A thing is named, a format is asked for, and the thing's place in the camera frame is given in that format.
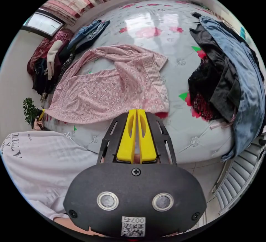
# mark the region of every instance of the pink dress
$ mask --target pink dress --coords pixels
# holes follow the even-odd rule
[[[98,57],[113,60],[116,68],[76,75],[86,62]],[[77,124],[113,119],[135,108],[168,112],[167,89],[159,73],[167,59],[135,45],[90,49],[65,72],[45,112]]]

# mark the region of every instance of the green plant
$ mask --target green plant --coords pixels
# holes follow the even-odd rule
[[[38,114],[38,109],[35,107],[30,97],[23,100],[23,111],[26,122],[31,125]]]

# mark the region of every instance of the white shirt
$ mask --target white shirt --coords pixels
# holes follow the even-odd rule
[[[5,167],[29,204],[51,220],[68,218],[63,201],[70,183],[98,155],[54,131],[16,132],[0,148]]]

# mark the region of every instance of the window frame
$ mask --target window frame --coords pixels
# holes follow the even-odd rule
[[[45,17],[48,17],[52,20],[55,20],[57,22],[60,23],[60,26],[58,28],[55,29],[55,31],[50,35],[38,28],[35,28],[35,27],[32,27],[32,26],[28,26],[28,23],[30,22],[31,18],[33,17],[34,14],[40,14],[40,15],[43,15]],[[57,16],[53,15],[52,13],[50,12],[47,12],[43,9],[38,9],[36,10],[29,18],[28,20],[22,25],[22,27],[20,28],[21,30],[25,30],[25,31],[28,31],[28,32],[31,32],[31,33],[34,33],[34,34],[37,34],[37,35],[40,35],[44,38],[47,38],[49,40],[51,40],[54,35],[65,25],[66,23],[61,20],[60,18],[58,18]]]

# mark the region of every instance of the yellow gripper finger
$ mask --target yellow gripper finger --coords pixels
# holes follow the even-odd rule
[[[145,110],[138,109],[140,163],[155,161],[157,154]]]
[[[133,164],[136,141],[136,119],[137,110],[129,110],[126,126],[116,155],[119,161],[130,162]]]
[[[39,116],[39,118],[38,118],[38,121],[40,121],[40,120],[42,119],[42,117],[44,116],[44,110],[45,110],[45,109],[42,110],[42,113],[40,114],[40,116]]]

